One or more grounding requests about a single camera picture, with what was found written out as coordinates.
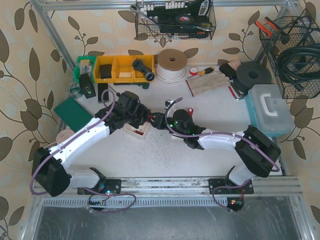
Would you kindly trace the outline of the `white tray of springs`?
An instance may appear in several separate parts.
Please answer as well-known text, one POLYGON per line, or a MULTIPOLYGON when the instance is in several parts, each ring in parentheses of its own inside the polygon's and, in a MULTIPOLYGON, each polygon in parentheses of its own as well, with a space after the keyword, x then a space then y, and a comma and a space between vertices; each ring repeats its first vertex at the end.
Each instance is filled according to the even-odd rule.
POLYGON ((148 134, 148 131, 151 127, 149 122, 145 122, 143 125, 140 125, 138 128, 134 128, 130 124, 126 124, 124 126, 124 130, 127 134, 131 135, 140 140, 144 140, 148 134))

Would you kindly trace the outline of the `beige work glove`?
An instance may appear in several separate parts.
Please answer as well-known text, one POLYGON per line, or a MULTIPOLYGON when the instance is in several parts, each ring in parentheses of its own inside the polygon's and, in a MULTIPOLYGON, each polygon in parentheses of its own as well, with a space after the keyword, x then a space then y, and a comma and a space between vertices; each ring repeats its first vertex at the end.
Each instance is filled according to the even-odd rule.
POLYGON ((231 85, 230 78, 220 71, 213 71, 202 76, 187 79, 186 83, 193 97, 231 85))

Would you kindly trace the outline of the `white peg base plate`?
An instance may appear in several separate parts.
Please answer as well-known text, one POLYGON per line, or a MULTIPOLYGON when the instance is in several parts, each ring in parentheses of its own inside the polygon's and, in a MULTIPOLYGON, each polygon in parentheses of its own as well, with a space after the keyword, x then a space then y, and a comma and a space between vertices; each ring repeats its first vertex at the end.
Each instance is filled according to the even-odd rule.
POLYGON ((169 134, 171 135, 171 139, 172 140, 183 139, 182 136, 179 136, 179 135, 177 135, 177 134, 175 134, 173 132, 169 132, 169 134))

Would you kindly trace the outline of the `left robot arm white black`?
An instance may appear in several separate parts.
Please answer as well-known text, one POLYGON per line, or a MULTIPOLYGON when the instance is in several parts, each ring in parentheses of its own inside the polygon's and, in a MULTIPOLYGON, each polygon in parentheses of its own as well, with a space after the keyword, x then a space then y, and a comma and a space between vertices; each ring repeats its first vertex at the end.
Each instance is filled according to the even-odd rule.
POLYGON ((67 140, 51 148, 40 147, 36 150, 29 183, 33 195, 40 194, 34 190, 34 182, 52 197, 59 196, 67 189, 101 188, 105 177, 95 168, 70 171, 69 167, 87 149, 124 125, 130 124, 134 128, 142 126, 151 113, 139 97, 130 91, 114 93, 112 97, 110 105, 100 109, 67 140))

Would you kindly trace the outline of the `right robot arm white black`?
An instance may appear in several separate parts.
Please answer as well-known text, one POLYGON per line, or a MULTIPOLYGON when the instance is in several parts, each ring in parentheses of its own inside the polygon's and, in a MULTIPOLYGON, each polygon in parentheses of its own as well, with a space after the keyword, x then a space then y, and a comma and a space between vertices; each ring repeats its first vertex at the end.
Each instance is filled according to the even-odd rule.
POLYGON ((242 163, 231 168, 227 185, 243 185, 254 177, 266 178, 271 172, 280 172, 277 164, 280 148, 258 128, 249 125, 245 131, 221 132, 196 125, 185 109, 169 113, 151 113, 151 125, 158 130, 168 130, 184 143, 198 150, 218 149, 235 152, 242 163))

